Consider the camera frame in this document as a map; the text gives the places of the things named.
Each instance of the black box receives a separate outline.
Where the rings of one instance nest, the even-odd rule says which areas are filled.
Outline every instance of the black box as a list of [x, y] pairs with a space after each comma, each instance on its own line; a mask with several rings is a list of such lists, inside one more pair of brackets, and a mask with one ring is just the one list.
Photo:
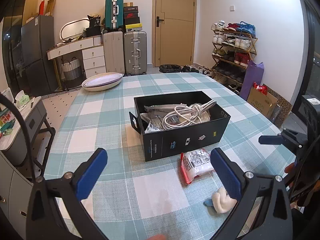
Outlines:
[[202, 91], [134, 98], [135, 110], [138, 117], [135, 117], [131, 112], [129, 112], [129, 115], [132, 127], [140, 134], [146, 161], [174, 156], [219, 142], [229, 123], [230, 115], [218, 104], [215, 104], [209, 109], [209, 122], [145, 133], [144, 131], [148, 123], [140, 117], [141, 113], [146, 112], [144, 106], [181, 103], [190, 106], [194, 103], [205, 104], [210, 100], [211, 98]]
[[123, 8], [123, 13], [138, 13], [138, 6], [128, 6]]
[[140, 17], [133, 17], [133, 18], [125, 18], [124, 19], [125, 25], [130, 25], [130, 24], [135, 24], [135, 23], [140, 23]]
[[134, 17], [138, 17], [138, 13], [125, 13], [124, 14], [124, 18], [134, 18]]

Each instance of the black trash bag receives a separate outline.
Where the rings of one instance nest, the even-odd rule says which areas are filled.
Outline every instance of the black trash bag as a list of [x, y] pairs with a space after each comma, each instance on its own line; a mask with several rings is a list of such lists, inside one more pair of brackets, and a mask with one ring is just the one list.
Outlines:
[[159, 71], [162, 73], [178, 73], [181, 72], [179, 65], [161, 65]]

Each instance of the blue sneaker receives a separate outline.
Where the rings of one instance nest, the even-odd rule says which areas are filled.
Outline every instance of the blue sneaker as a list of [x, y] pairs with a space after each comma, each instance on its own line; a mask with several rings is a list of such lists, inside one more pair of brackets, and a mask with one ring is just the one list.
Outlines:
[[237, 32], [249, 33], [252, 37], [256, 37], [256, 27], [252, 24], [240, 22], [240, 27], [236, 29]]

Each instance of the white sneaker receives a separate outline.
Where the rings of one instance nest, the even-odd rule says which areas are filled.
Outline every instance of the white sneaker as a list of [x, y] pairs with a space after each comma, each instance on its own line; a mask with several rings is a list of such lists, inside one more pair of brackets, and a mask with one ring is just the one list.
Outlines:
[[241, 39], [235, 38], [235, 48], [240, 48], [240, 41]]
[[218, 31], [223, 31], [223, 27], [224, 27], [225, 23], [224, 21], [219, 21], [219, 23], [216, 25], [216, 30]]
[[241, 40], [240, 41], [240, 48], [243, 49], [243, 50], [249, 50], [251, 46], [251, 41], [249, 40]]
[[218, 44], [218, 37], [219, 37], [219, 34], [216, 34], [213, 36], [213, 40], [212, 40], [213, 44]]
[[225, 35], [219, 35], [218, 37], [218, 44], [222, 44], [223, 41], [226, 40], [226, 36]]
[[213, 24], [211, 25], [211, 30], [215, 31], [215, 30], [216, 30], [216, 26], [217, 26], [217, 23], [213, 23]]

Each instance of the metal bolt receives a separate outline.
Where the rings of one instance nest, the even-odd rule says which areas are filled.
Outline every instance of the metal bolt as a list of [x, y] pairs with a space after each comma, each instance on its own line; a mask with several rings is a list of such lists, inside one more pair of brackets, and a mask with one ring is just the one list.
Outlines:
[[42, 176], [39, 176], [39, 177], [36, 178], [36, 182], [38, 182], [38, 183], [41, 182], [42, 180], [43, 180]]
[[276, 175], [276, 181], [281, 181], [282, 180], [282, 177], [280, 175]]
[[73, 176], [73, 173], [70, 172], [70, 171], [66, 172], [66, 173], [63, 175], [63, 177], [64, 177], [65, 179], [71, 179], [72, 176]]
[[253, 178], [253, 173], [251, 171], [247, 171], [245, 173], [245, 176], [248, 178], [248, 179], [252, 179]]

